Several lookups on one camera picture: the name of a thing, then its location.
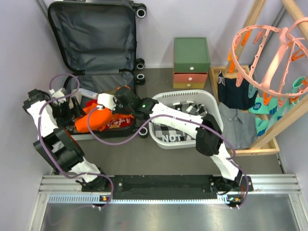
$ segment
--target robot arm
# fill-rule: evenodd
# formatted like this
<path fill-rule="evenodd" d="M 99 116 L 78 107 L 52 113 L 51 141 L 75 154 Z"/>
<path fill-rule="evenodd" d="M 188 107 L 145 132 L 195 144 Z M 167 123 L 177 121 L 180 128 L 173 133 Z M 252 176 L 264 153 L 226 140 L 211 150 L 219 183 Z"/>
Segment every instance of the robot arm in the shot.
<path fill-rule="evenodd" d="M 200 125 L 188 123 L 176 118 L 185 119 L 197 124 L 206 125 L 221 135 L 221 130 L 215 118 L 207 114 L 205 117 L 199 115 L 189 115 L 151 99 L 140 99 L 132 90 L 122 87 L 115 92 L 115 95 L 99 94 L 98 104 L 112 110 L 114 113 L 133 114 L 137 119 L 148 119 L 157 115 L 168 115 L 154 118 L 153 123 L 164 124 L 172 128 L 181 130 L 196 139 L 196 149 L 201 154 L 211 157 L 220 169 L 223 178 L 235 182 L 239 185 L 242 179 L 242 172 L 229 160 L 231 157 L 227 152 L 222 139 L 209 132 Z"/>
<path fill-rule="evenodd" d="M 50 97 L 47 93 L 33 90 L 29 92 L 29 99 L 24 102 L 23 108 L 33 117 L 37 127 L 39 111 L 49 99 Z M 41 115 L 42 126 L 40 128 L 44 143 L 63 171 L 77 174 L 82 172 L 104 174 L 96 165 L 89 163 L 85 159 L 80 146 L 63 126 L 58 126 L 58 120 L 54 118 L 54 109 L 57 110 L 57 107 L 66 103 L 67 101 L 57 101 L 55 105 L 49 104 L 44 108 Z M 99 109 L 108 108 L 113 113 L 132 114 L 136 119 L 140 120 L 149 119 L 161 114 L 169 116 L 156 117 L 152 122 L 182 130 L 195 138 L 197 151 L 206 156 L 210 156 L 220 169 L 225 181 L 223 184 L 231 184 L 233 187 L 240 185 L 242 172 L 233 165 L 232 160 L 228 160 L 230 155 L 221 138 L 203 129 L 200 125 L 178 120 L 179 118 L 186 119 L 187 121 L 206 125 L 221 134 L 221 130 L 212 115 L 207 114 L 205 117 L 188 115 L 171 109 L 154 99 L 140 99 L 131 89 L 126 87 L 118 89 L 115 95 L 99 94 L 98 104 Z M 63 147 L 57 150 L 54 147 L 58 143 L 62 143 Z M 36 141 L 33 145 L 40 155 L 57 170 L 41 143 Z M 83 175 L 82 177 L 83 182 L 80 183 L 83 186 L 83 190 L 102 191 L 108 186 L 106 179 L 94 175 Z"/>
<path fill-rule="evenodd" d="M 63 94 L 61 90 L 57 92 L 53 92 L 52 97 L 60 97 Z M 39 119 L 39 111 L 42 106 L 50 99 L 47 93 L 33 90 L 28 93 L 29 99 L 24 101 L 24 110 L 28 112 L 35 122 L 35 125 L 38 128 L 38 119 Z M 61 100 L 57 101 L 55 105 L 59 107 L 61 104 L 66 103 L 67 101 Z M 76 141 L 71 137 L 71 135 L 62 127 L 58 127 L 57 122 L 53 116 L 53 108 L 55 106 L 52 104 L 48 104 L 42 114 L 41 114 L 41 134 L 46 144 L 49 152 L 52 154 L 54 159 L 60 165 L 60 167 L 67 173 L 82 173 L 82 172 L 90 172 L 90 173 L 103 173 L 96 165 L 89 163 L 85 157 L 82 149 L 76 143 Z M 62 148 L 55 149 L 56 145 L 61 145 Z M 45 150 L 43 149 L 41 143 L 36 141 L 33 143 L 34 148 L 38 153 L 50 164 L 50 166 L 57 170 L 54 166 L 53 162 L 47 156 Z M 102 178 L 99 178 L 95 175 L 83 175 L 83 186 L 87 186 L 90 189 L 103 189 L 105 187 L 102 184 Z"/>

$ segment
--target gray shirt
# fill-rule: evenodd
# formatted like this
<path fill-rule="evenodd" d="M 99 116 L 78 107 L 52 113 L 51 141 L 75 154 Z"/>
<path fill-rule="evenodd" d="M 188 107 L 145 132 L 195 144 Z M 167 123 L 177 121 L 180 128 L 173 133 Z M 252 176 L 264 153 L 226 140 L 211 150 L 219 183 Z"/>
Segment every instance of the gray shirt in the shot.
<path fill-rule="evenodd" d="M 222 136 L 235 147 L 246 149 L 257 140 L 257 130 L 253 113 L 244 113 L 239 109 L 230 109 L 223 103 L 218 106 L 222 123 Z"/>

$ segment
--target green drawer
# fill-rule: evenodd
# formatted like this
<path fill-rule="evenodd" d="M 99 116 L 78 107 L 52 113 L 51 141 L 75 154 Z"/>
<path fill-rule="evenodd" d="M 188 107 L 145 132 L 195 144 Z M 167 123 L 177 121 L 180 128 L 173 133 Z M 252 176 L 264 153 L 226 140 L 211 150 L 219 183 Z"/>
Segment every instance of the green drawer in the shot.
<path fill-rule="evenodd" d="M 174 38 L 174 72 L 204 73 L 210 68 L 206 38 Z"/>

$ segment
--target small drawer cabinet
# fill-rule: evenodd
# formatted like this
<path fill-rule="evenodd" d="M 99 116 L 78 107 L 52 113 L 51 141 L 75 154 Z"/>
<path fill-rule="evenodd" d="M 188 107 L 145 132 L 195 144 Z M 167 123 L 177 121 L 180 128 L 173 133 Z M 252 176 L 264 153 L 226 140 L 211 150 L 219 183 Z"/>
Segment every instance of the small drawer cabinet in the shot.
<path fill-rule="evenodd" d="M 206 38 L 175 38 L 173 88 L 203 89 L 210 64 Z"/>

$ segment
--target laundry basket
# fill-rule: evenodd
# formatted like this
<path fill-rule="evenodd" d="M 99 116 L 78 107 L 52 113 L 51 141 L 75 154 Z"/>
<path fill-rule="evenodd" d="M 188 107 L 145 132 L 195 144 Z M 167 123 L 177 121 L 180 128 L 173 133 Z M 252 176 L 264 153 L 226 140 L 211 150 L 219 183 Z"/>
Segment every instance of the laundry basket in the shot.
<path fill-rule="evenodd" d="M 172 105 L 173 103 L 186 103 L 187 101 L 192 101 L 196 104 L 204 104 L 207 108 L 207 112 L 214 116 L 221 131 L 223 130 L 223 124 L 216 100 L 205 90 L 180 90 L 165 92 L 155 95 L 153 99 L 158 100 L 165 105 Z M 155 140 L 157 145 L 163 149 L 191 148 L 196 146 L 196 140 L 179 142 L 165 142 L 159 140 L 154 134 L 154 126 L 152 123 L 149 123 L 149 131 L 153 140 Z"/>

